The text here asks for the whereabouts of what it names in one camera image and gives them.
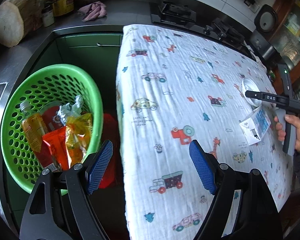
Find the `person's right hand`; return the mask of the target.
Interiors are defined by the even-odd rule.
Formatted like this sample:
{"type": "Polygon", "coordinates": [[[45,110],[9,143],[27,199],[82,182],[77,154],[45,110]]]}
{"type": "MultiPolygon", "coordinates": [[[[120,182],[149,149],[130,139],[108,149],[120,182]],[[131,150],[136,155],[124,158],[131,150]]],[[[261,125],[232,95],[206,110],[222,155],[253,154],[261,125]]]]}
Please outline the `person's right hand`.
{"type": "MultiPolygon", "coordinates": [[[[274,121],[276,122],[276,130],[278,135],[278,140],[283,142],[285,140],[286,132],[283,130],[283,126],[279,123],[279,119],[275,116],[274,121]]],[[[295,150],[300,153],[300,118],[294,115],[285,115],[286,123],[293,125],[296,128],[296,143],[295,150]]]]}

